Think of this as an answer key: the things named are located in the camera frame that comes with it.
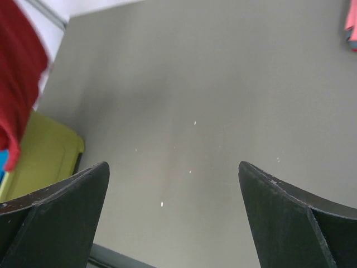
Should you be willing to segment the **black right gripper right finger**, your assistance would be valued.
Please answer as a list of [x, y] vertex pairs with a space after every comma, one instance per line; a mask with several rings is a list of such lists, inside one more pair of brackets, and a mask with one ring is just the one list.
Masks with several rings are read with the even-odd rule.
[[356, 267], [356, 209], [242, 161], [238, 178], [261, 267]]

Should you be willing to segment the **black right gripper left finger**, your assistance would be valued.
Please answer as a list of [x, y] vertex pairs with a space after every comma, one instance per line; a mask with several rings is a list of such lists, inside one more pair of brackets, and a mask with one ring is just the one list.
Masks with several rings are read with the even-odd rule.
[[104, 204], [109, 165], [1, 203], [1, 267], [86, 267]]

